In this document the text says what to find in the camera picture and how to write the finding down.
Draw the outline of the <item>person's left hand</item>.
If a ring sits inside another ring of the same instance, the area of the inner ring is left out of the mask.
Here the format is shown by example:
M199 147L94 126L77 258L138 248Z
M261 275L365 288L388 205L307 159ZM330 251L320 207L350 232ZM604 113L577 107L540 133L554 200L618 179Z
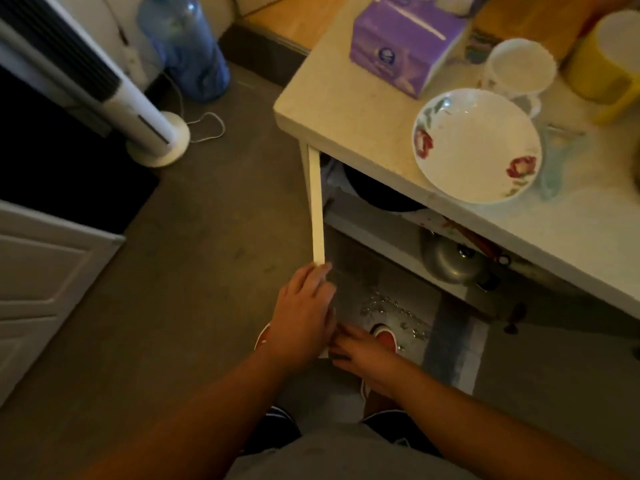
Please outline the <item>person's left hand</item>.
M278 293L267 341L259 349L264 348L268 358L278 368L287 375L293 375L304 370L325 350L335 331L336 320L334 313L329 325L292 316L289 309L289 281Z

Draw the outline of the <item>person's right hand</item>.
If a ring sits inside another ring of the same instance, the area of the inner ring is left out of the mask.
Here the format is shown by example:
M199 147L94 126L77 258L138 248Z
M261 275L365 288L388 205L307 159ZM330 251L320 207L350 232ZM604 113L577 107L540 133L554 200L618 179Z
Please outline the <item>person's right hand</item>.
M366 371L345 371L364 381L370 389L388 398L396 398L396 385L411 363L404 357L385 350L372 337L372 350Z

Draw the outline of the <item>white cabinet door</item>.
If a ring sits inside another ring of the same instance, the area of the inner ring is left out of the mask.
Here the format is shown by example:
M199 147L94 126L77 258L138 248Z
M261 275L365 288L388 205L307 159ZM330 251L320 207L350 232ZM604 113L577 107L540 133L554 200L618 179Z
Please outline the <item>white cabinet door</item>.
M311 219L313 261L320 266L325 263L321 155L306 143L300 143L300 153Z

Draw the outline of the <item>person's right forearm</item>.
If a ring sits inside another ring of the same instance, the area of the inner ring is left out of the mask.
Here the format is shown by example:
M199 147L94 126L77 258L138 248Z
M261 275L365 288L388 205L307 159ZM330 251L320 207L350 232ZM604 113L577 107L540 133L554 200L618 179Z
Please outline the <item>person's right forearm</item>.
M625 480L557 437L441 384L397 359L376 383L444 458L483 480Z

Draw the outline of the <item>person's left forearm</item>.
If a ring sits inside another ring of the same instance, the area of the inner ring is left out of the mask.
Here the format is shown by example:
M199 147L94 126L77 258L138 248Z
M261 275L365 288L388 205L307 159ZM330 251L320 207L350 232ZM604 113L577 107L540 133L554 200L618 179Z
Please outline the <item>person's left forearm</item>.
M272 344L178 411L119 446L78 480L220 480L286 382L305 361Z

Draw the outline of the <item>black pan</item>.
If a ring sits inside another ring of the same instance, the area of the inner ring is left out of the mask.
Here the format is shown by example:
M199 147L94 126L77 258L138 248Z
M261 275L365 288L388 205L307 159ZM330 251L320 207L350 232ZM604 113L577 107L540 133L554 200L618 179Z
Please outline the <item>black pan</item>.
M388 212L418 212L427 209L420 202L414 201L404 194L380 183L358 170L342 165L345 176L361 199L368 204Z

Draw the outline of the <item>grey shirt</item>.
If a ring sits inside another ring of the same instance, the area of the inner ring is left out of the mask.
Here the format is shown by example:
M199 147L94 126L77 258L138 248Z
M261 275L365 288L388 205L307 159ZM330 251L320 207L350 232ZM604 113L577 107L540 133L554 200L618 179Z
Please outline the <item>grey shirt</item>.
M363 424L305 434L235 460L224 480L479 480L432 454L391 443Z

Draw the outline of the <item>black shorts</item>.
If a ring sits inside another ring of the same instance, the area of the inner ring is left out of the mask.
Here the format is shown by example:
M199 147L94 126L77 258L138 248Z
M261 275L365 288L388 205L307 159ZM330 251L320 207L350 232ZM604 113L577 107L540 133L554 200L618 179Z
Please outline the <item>black shorts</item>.
M364 416L359 422L389 443L443 458L442 453L403 410L391 409ZM239 453L247 456L281 449L302 437L300 428L284 409L272 406L254 428Z

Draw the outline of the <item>metal kettle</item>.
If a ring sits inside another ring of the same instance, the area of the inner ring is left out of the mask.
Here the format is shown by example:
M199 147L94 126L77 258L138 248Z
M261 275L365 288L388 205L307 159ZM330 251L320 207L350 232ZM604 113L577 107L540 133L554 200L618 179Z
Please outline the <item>metal kettle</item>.
M430 230L420 230L420 251L425 268L439 280L475 285L485 292L495 291L501 284L488 257Z

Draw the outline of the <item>white floral bowl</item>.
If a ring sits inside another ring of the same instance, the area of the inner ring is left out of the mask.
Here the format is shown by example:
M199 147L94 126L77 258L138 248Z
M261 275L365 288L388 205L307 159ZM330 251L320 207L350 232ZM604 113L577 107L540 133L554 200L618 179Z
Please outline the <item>white floral bowl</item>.
M437 190L473 205L519 196L540 176L544 156L527 113L503 96L472 88L428 101L414 120L412 146Z

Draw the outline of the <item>white tower fan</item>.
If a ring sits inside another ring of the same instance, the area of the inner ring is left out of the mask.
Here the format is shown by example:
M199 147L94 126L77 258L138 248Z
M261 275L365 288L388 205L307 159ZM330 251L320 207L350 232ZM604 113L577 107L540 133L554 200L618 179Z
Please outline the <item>white tower fan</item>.
M186 122L158 110L56 0L0 0L0 40L121 131L135 162L162 168L185 154Z

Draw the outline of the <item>purple tissue box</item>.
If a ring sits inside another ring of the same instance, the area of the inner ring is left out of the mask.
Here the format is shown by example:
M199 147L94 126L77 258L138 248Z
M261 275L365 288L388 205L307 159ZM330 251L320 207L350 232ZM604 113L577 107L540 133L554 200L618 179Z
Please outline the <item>purple tissue box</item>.
M353 24L352 62L417 99L485 0L373 0Z

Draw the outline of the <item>white counter cabinet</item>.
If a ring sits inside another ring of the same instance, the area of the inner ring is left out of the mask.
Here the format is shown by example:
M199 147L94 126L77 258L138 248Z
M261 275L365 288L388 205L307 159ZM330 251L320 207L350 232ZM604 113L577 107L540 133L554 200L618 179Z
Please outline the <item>white counter cabinet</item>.
M487 206L453 200L420 171L412 125L432 97L475 86L479 66L457 48L419 100L402 94L349 60L354 20L370 1L345 3L284 88L274 106L279 128L640 320L640 193L630 174L640 107L596 127L597 106L557 80L543 120L589 135L564 167L558 195L529 190Z

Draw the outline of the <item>blue water bottle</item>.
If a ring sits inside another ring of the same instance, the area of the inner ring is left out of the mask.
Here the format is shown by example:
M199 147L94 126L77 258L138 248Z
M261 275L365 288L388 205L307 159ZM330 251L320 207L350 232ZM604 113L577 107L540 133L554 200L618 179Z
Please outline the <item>blue water bottle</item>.
M208 103L226 92L230 71L199 0L142 0L137 23L184 95Z

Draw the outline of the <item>white panelled door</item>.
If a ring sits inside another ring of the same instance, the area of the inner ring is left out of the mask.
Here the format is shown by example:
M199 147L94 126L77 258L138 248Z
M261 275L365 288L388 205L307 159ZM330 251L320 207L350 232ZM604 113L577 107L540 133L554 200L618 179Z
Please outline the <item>white panelled door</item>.
M124 242L0 200L0 408Z

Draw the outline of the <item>white ceramic mug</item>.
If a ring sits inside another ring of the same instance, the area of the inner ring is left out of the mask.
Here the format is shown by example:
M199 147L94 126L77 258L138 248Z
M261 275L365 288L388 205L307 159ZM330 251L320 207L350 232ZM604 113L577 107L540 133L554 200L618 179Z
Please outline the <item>white ceramic mug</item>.
M540 95L556 75L556 61L544 46L528 39L508 39L487 57L478 88L506 98L533 119L541 111Z

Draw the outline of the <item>brown wooden board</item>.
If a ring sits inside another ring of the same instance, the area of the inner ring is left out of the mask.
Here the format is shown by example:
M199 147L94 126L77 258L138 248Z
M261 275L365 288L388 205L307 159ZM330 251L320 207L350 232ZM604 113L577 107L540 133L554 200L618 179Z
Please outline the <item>brown wooden board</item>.
M488 0L474 18L473 28L499 42L528 39L562 62L599 17L629 0Z

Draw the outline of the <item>yellow plastic mug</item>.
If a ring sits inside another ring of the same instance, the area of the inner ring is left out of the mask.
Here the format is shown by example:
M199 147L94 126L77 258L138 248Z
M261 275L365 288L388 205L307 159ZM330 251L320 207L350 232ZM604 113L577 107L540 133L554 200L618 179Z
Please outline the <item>yellow plastic mug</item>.
M608 125L640 100L640 11L604 16L565 63L564 79L583 99L604 105L594 119Z

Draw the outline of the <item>red-handled utensil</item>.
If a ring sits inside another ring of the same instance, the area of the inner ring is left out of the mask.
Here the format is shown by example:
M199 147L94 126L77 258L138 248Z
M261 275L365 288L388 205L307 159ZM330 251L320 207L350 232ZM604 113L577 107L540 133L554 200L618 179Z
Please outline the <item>red-handled utensil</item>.
M454 222L453 220L448 219L447 217L445 217L445 221L449 226L452 226L454 229L459 231L460 234L465 236L471 243L473 243L473 245L475 245L475 247L477 247L492 261L505 267L510 267L512 265L511 257L508 256L508 254L505 254L504 250L496 243Z

